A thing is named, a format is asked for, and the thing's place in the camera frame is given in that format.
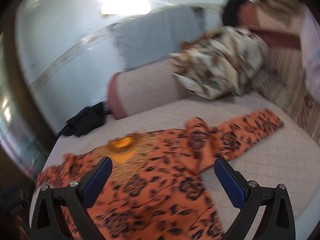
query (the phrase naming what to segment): floral fabric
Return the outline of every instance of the floral fabric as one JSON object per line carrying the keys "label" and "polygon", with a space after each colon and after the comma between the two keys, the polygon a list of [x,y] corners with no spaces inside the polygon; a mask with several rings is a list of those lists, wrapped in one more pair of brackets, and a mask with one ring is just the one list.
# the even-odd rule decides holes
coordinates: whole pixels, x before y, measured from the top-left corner
{"label": "floral fabric", "polygon": [[207,99],[229,92],[243,94],[268,51],[259,36],[230,26],[210,31],[184,48],[171,54],[173,74],[187,89]]}
{"label": "floral fabric", "polygon": [[[238,157],[282,126],[275,114],[263,110],[217,127],[193,118],[186,129],[151,132],[158,140],[146,164],[125,183],[108,180],[87,212],[106,239],[218,240],[224,232],[200,171],[220,156]],[[67,186],[98,161],[94,150],[80,156],[67,154],[63,164],[39,175],[37,185]],[[81,239],[66,208],[63,213],[73,237]]]}

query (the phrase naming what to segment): orange dress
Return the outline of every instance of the orange dress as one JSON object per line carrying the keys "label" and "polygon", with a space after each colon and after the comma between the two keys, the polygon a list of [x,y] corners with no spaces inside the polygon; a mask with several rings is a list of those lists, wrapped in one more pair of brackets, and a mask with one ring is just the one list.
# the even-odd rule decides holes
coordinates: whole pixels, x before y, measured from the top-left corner
{"label": "orange dress", "polygon": [[[217,127],[193,118],[186,129],[128,135],[87,154],[64,155],[63,164],[42,172],[37,185],[67,186],[107,155],[113,160],[113,172],[87,210],[107,240],[216,240],[223,230],[200,172],[220,156],[238,157],[282,126],[269,110]],[[63,213],[74,238],[81,239],[66,208]]]}

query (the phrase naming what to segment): gold embroidered neckline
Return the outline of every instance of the gold embroidered neckline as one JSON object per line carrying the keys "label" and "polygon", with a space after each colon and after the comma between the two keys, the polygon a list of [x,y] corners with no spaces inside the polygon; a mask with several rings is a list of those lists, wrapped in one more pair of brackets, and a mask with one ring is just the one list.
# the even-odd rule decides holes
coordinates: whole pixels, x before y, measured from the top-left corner
{"label": "gold embroidered neckline", "polygon": [[[103,156],[108,156],[112,159],[113,168],[109,180],[116,181],[118,184],[125,184],[137,170],[145,165],[149,158],[148,153],[156,149],[158,142],[158,137],[154,133],[134,133],[128,134],[124,138],[126,143],[117,138],[105,146],[98,147],[93,152],[98,160]],[[117,148],[115,145],[122,145],[123,147]]]}

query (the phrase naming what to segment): pillow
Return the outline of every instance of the pillow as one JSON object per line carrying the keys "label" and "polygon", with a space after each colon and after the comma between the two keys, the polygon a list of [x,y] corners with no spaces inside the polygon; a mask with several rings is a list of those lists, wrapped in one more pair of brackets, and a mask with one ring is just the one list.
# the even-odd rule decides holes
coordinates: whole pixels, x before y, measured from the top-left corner
{"label": "pillow", "polygon": [[125,70],[169,57],[183,41],[204,33],[203,14],[192,7],[169,8],[111,25],[126,60]]}
{"label": "pillow", "polygon": [[190,96],[172,75],[171,59],[114,74],[107,97],[113,116],[125,118]]}

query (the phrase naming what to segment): ceiling light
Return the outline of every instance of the ceiling light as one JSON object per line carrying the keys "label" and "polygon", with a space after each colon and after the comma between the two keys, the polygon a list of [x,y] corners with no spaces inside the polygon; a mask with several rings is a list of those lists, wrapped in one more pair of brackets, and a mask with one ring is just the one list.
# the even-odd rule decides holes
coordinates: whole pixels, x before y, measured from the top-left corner
{"label": "ceiling light", "polygon": [[7,109],[4,111],[4,116],[7,119],[7,121],[9,122],[11,119],[11,114],[10,114],[10,109],[9,107],[7,107]]}
{"label": "ceiling light", "polygon": [[4,109],[4,107],[6,106],[7,103],[8,103],[8,100],[7,100],[7,99],[3,100],[2,109]]}

